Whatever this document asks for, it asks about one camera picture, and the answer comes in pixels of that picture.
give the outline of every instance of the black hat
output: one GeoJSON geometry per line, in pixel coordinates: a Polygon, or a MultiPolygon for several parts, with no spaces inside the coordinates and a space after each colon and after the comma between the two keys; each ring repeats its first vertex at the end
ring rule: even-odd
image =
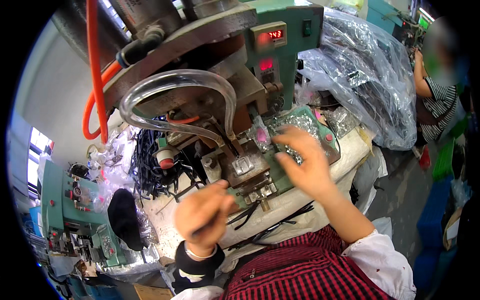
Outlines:
{"type": "Polygon", "coordinates": [[[137,210],[132,193],[126,189],[115,191],[108,206],[108,219],[113,232],[134,251],[144,247],[140,240],[137,210]]]}

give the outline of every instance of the woman's left hand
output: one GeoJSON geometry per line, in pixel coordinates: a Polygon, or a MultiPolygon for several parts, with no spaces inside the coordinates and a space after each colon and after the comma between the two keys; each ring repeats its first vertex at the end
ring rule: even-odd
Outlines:
{"type": "Polygon", "coordinates": [[[215,244],[225,233],[228,210],[234,202],[227,188],[226,180],[212,183],[186,197],[175,211],[175,228],[195,255],[205,257],[212,254],[215,244]],[[193,237],[192,233],[208,224],[215,214],[213,223],[193,237]]]}
{"type": "Polygon", "coordinates": [[[422,53],[420,52],[420,50],[417,50],[415,51],[415,62],[422,62],[423,61],[423,55],[422,53]]]}

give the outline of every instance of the fluorescent light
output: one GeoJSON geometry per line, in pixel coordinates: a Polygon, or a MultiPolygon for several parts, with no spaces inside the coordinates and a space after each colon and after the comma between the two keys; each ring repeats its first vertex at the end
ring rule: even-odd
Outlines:
{"type": "Polygon", "coordinates": [[[429,14],[427,14],[427,12],[423,9],[423,8],[419,8],[419,10],[427,16],[427,18],[429,18],[432,22],[435,21],[435,19],[432,18],[432,16],[430,16],[429,14]]]}

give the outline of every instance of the red checkered apron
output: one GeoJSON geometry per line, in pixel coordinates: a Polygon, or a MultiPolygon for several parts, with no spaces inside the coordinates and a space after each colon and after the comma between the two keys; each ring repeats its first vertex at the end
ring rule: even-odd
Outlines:
{"type": "Polygon", "coordinates": [[[219,299],[392,299],[341,253],[331,226],[283,241],[241,267],[219,299]]]}

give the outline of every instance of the white sleeve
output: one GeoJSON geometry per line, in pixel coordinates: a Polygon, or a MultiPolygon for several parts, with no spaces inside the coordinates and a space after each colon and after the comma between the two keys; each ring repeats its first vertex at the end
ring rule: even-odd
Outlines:
{"type": "Polygon", "coordinates": [[[405,256],[395,251],[389,236],[374,230],[348,246],[342,256],[351,258],[374,284],[393,298],[415,298],[417,288],[412,268],[405,256]]]}
{"type": "Polygon", "coordinates": [[[219,297],[222,293],[223,289],[217,286],[187,288],[178,293],[171,300],[211,300],[219,297]]]}

